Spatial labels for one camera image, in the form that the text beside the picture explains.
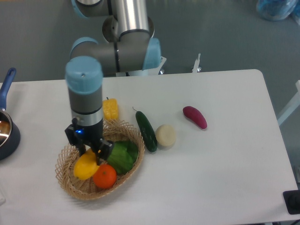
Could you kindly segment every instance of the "yellow bell pepper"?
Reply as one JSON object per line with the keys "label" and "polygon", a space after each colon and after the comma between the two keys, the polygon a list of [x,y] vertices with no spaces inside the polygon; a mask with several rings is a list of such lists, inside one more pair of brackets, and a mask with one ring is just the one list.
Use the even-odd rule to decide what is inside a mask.
{"label": "yellow bell pepper", "polygon": [[119,118],[117,100],[114,98],[104,100],[103,113],[106,120],[117,120]]}
{"label": "yellow bell pepper", "polygon": [[96,155],[92,149],[89,149],[75,163],[74,176],[80,180],[86,180],[92,177],[98,168]]}

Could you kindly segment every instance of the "wicker basket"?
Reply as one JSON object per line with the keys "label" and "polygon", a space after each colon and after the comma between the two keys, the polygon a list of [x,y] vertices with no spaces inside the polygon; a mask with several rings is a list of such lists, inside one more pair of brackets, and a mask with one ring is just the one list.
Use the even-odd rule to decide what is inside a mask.
{"label": "wicker basket", "polygon": [[127,179],[129,179],[141,164],[145,151],[144,141],[141,133],[138,132],[133,125],[119,120],[113,120],[109,122],[104,121],[103,136],[106,140],[111,141],[131,140],[139,149],[138,158],[132,170],[125,175],[120,175],[117,177],[117,181],[112,188],[101,189],[94,184],[92,178],[80,180],[74,176],[74,165],[79,158],[79,152],[75,146],[71,146],[70,144],[65,146],[65,148],[59,154],[57,164],[55,165],[56,178],[58,179],[61,188],[63,188],[69,195],[77,199],[93,200],[111,193],[120,185],[122,185]]}

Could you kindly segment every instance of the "green cucumber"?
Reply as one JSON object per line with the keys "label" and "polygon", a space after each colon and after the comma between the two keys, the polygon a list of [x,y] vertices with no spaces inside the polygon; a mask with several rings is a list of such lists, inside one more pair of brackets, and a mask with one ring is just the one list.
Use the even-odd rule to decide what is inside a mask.
{"label": "green cucumber", "polygon": [[137,124],[141,130],[142,137],[144,139],[146,148],[150,152],[155,152],[158,149],[158,142],[155,137],[155,132],[147,119],[147,117],[141,111],[136,111],[135,118]]}

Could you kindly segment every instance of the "blue pot handle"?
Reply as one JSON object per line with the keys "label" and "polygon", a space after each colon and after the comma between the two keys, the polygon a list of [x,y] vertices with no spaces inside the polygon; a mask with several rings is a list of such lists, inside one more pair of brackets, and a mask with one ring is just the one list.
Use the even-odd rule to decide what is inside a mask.
{"label": "blue pot handle", "polygon": [[10,88],[11,83],[15,78],[17,70],[15,68],[10,68],[7,72],[5,80],[0,89],[0,108],[6,110],[6,97],[8,95],[8,90]]}

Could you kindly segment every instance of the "robotic arm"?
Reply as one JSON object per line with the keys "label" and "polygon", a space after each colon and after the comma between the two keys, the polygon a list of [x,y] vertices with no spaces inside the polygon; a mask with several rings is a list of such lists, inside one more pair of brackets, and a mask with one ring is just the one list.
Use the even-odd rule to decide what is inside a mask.
{"label": "robotic arm", "polygon": [[113,143],[103,139],[103,74],[157,68],[161,62],[159,40],[151,38],[145,0],[72,0],[81,17],[110,16],[111,39],[105,44],[82,37],[73,44],[66,66],[72,124],[65,130],[80,155],[85,145],[106,160]]}

